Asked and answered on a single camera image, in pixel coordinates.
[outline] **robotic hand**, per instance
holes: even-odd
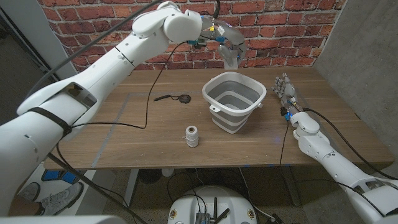
[[[335,181],[354,189],[341,185],[359,216],[366,223],[397,223],[398,180],[367,175],[333,149],[328,138],[319,131],[319,124],[303,112],[294,86],[285,73],[282,78],[276,77],[272,89],[284,106],[285,119],[297,128],[293,135],[300,150],[318,161]]]

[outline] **table surface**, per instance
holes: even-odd
[[[95,121],[117,121],[145,125],[146,99],[159,71],[134,71],[103,103]],[[261,82],[267,88],[262,108],[255,109],[247,123],[229,134],[211,120],[208,103],[201,89],[223,69],[165,70],[149,100],[146,129],[117,125],[89,125],[71,141],[61,141],[60,150],[76,169],[155,169],[187,167],[242,167],[279,165],[287,122],[280,116],[280,100],[271,90],[276,76],[286,72],[294,84],[303,107],[317,110],[341,131],[345,138],[369,162],[390,164],[394,156],[376,135],[355,115],[313,68],[245,68],[237,72]],[[153,101],[163,95],[189,94],[183,104],[170,98]],[[324,120],[322,132],[331,145],[355,163],[358,157]],[[183,138],[189,125],[198,128],[200,140],[195,148]],[[303,154],[290,125],[282,164],[315,165]],[[47,160],[45,167],[59,169]]]

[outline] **white robotic arm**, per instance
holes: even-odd
[[[182,13],[173,2],[164,2],[157,10],[137,17],[132,33],[85,71],[26,99],[17,110],[20,116],[0,126],[0,216],[8,214],[18,186],[56,143],[73,138],[84,127],[72,129],[72,125],[91,121],[106,97],[135,67],[165,52],[170,40],[197,41],[203,24],[199,13]]]
[[[277,77],[272,88],[286,109],[286,120],[294,127],[294,138],[298,140],[300,150],[318,161],[346,192],[353,207],[366,223],[380,222],[387,215],[395,215],[398,210],[398,180],[388,180],[365,174],[330,146],[328,138],[319,131],[319,124],[313,120],[297,103],[294,86],[289,77]],[[375,207],[367,202],[365,196]]]

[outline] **gray wall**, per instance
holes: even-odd
[[[398,1],[348,0],[314,67],[398,158]]]
[[[36,0],[1,0],[0,6],[52,68],[67,57]],[[62,79],[76,74],[70,62],[57,71]]]

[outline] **shoe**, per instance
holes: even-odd
[[[28,186],[26,186],[19,194],[18,196],[30,201],[34,202],[37,199],[37,196],[39,196],[40,193],[40,185],[36,182],[30,183]]]
[[[84,185],[77,182],[66,190],[43,199],[41,202],[44,210],[40,215],[58,215],[70,208],[79,199],[83,189]]]

